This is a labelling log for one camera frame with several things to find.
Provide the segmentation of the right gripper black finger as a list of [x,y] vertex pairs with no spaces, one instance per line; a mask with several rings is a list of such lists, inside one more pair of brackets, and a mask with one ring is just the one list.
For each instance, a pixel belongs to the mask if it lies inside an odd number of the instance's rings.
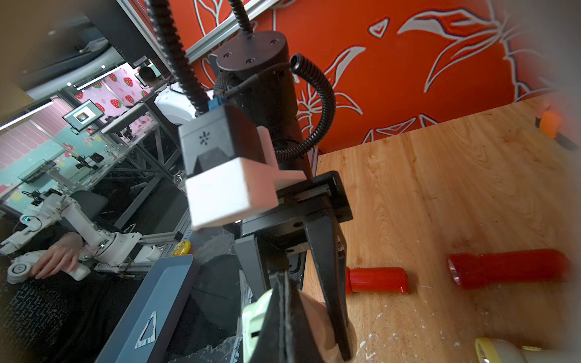
[[322,361],[299,291],[279,272],[250,363]]

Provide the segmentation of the cream flashlight back row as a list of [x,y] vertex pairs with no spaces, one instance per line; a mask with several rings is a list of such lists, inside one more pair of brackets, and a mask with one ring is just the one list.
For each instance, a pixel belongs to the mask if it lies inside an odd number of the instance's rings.
[[479,362],[488,363],[534,363],[574,362],[570,353],[541,349],[533,346],[517,347],[506,340],[478,337],[474,341]]

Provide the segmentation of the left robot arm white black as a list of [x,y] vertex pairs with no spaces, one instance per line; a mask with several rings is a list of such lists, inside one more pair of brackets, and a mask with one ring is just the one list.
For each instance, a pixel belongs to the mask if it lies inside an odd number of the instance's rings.
[[346,308],[352,219],[337,172],[312,174],[307,154],[330,130],[334,89],[285,36],[254,31],[240,1],[240,33],[211,55],[208,95],[167,1],[148,17],[186,104],[179,127],[194,230],[226,226],[254,301],[242,313],[246,362],[350,362],[356,336]]

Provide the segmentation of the red flashlight back row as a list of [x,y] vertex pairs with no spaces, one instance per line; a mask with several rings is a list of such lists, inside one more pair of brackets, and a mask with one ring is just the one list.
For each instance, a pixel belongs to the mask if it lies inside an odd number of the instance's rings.
[[507,253],[452,254],[447,267],[463,290],[478,290],[490,284],[520,284],[570,281],[573,269],[559,250],[521,250]]

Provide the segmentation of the red flashlight row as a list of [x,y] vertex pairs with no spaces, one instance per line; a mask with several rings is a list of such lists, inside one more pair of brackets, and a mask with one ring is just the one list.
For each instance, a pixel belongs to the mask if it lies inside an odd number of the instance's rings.
[[346,269],[346,294],[409,292],[407,273],[402,268]]
[[507,253],[452,254],[447,267],[463,290],[478,290],[490,284],[520,284],[570,281],[573,269],[559,250],[521,250]]

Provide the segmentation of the operator hand in background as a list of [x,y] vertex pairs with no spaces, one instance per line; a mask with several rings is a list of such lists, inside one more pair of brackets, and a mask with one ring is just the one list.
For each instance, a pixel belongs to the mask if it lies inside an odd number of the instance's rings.
[[35,279],[44,279],[58,272],[72,272],[78,264],[83,239],[77,233],[66,233],[50,246],[31,269]]

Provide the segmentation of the red flashlight front row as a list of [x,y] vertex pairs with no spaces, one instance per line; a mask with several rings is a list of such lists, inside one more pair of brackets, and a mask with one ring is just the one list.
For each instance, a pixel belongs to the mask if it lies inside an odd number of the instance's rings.
[[402,268],[346,269],[346,294],[409,292],[407,273]]

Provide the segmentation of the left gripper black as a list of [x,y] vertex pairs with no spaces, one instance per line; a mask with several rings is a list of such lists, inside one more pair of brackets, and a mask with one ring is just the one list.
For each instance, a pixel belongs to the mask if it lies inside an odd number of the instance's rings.
[[[349,361],[353,338],[346,308],[346,241],[339,222],[352,220],[353,213],[340,174],[326,172],[277,196],[277,207],[243,219],[235,234],[235,253],[253,299],[272,288],[271,272],[290,269],[286,253],[298,253],[308,239],[335,340],[342,359]],[[325,210],[335,217],[315,215]]]

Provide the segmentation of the green flashlight front row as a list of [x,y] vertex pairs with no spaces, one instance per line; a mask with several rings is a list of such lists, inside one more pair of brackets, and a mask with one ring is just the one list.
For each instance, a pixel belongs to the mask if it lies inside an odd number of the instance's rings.
[[[262,331],[273,290],[266,293],[242,312],[243,360],[249,362],[256,349]],[[316,346],[324,362],[344,362],[334,337],[326,306],[300,291],[300,298],[307,314]]]

